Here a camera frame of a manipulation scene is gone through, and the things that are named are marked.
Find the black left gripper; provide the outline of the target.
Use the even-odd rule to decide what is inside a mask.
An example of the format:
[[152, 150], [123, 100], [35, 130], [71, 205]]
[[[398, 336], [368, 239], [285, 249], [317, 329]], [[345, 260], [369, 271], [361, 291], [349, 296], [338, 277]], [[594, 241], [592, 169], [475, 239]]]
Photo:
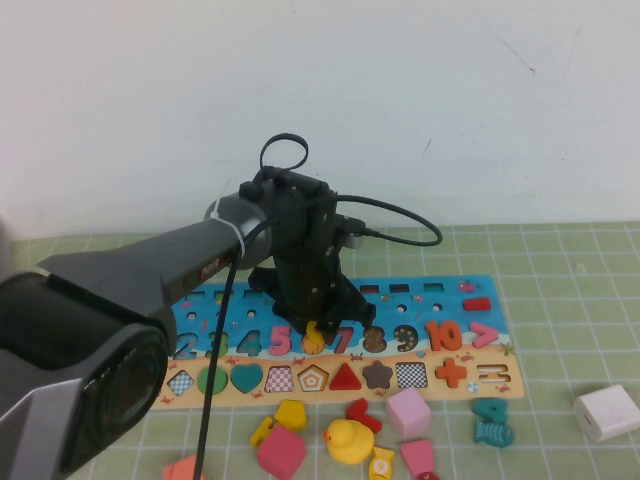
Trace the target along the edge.
[[335, 336], [345, 321], [371, 327], [376, 307], [343, 275], [339, 258], [365, 224], [336, 212], [337, 193], [321, 180], [263, 167], [239, 194], [271, 222], [264, 233], [275, 266], [254, 268], [249, 286], [271, 297], [273, 313], [301, 336], [310, 321], [325, 337]]

